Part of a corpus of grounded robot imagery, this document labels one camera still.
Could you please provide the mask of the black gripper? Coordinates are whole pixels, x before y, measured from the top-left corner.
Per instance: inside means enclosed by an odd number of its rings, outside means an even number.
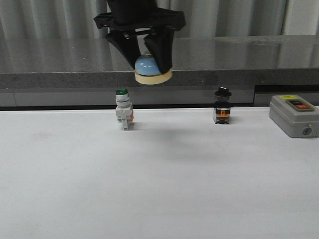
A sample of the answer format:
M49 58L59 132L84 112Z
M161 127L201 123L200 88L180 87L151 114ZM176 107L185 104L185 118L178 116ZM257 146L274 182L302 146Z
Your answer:
M138 40L136 36L125 38L123 31L155 28L144 38L144 44L160 73L167 73L172 68L174 30L180 31L186 25L184 12L160 8L155 0L109 0L107 3L110 11L94 18L98 29L113 29L106 35L106 40L135 69L136 60L140 57Z

